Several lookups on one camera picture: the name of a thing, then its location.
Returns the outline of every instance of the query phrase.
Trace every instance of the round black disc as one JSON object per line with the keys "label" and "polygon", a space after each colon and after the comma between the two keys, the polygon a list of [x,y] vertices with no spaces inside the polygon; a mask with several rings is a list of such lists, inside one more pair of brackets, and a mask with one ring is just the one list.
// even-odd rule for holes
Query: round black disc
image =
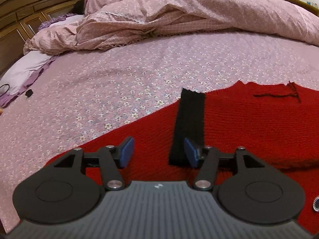
{"label": "round black disc", "polygon": [[100,189],[89,177],[63,168],[27,178],[16,187],[12,199],[21,219],[58,224],[90,212],[100,199]]}
{"label": "round black disc", "polygon": [[305,202],[301,186],[280,172],[250,168],[222,183],[221,205],[238,219],[279,224],[297,218]]}

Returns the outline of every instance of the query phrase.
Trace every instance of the black cable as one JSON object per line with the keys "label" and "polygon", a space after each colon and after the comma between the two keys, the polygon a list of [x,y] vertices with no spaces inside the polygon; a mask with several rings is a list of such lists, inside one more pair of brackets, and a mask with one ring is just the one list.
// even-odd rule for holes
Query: black cable
{"label": "black cable", "polygon": [[0,86],[0,89],[1,89],[2,87],[6,86],[6,85],[8,86],[8,89],[7,89],[3,94],[0,95],[0,98],[1,98],[3,95],[5,95],[5,94],[9,91],[9,89],[10,89],[10,85],[9,85],[8,83],[5,83],[5,84],[1,85],[1,86]]}

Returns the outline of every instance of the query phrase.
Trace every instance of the metal pivot screw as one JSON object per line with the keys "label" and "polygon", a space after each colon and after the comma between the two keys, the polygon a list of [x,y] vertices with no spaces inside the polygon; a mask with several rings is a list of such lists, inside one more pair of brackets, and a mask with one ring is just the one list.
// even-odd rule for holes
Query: metal pivot screw
{"label": "metal pivot screw", "polygon": [[112,180],[112,181],[109,181],[107,183],[107,186],[111,189],[118,189],[120,187],[122,187],[123,183],[121,181],[118,181],[118,180]]}
{"label": "metal pivot screw", "polygon": [[211,183],[207,180],[200,180],[195,182],[195,186],[200,189],[207,189],[211,186]]}

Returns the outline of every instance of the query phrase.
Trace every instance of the black gripper mount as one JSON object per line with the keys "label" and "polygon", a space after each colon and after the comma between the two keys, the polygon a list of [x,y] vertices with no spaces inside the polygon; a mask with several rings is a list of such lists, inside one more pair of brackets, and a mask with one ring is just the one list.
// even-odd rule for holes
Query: black gripper mount
{"label": "black gripper mount", "polygon": [[[219,204],[241,220],[279,224],[297,219],[304,206],[305,193],[297,182],[244,147],[237,148],[234,154],[226,154],[186,138],[184,151],[191,167],[200,167],[194,189],[213,190]],[[214,185],[219,167],[230,169],[233,176],[221,185]]]}
{"label": "black gripper mount", "polygon": [[[96,153],[74,148],[21,182],[14,190],[13,205],[20,217],[36,223],[59,224],[90,212],[106,191],[125,188],[119,173],[130,161],[134,139],[101,147]],[[103,186],[85,176],[86,167],[100,167]]]}

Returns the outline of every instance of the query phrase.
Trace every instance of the black fabric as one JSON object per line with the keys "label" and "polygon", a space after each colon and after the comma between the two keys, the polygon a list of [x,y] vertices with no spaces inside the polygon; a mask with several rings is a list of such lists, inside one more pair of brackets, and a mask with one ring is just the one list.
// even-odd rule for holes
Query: black fabric
{"label": "black fabric", "polygon": [[26,96],[29,98],[31,95],[33,94],[33,91],[31,89],[29,89],[28,91],[26,91]]}
{"label": "black fabric", "polygon": [[77,1],[73,8],[71,9],[70,13],[75,13],[78,15],[84,15],[84,0]]}
{"label": "black fabric", "polygon": [[183,146],[185,137],[204,145],[204,104],[205,94],[182,90],[168,158],[170,165],[189,166]]}

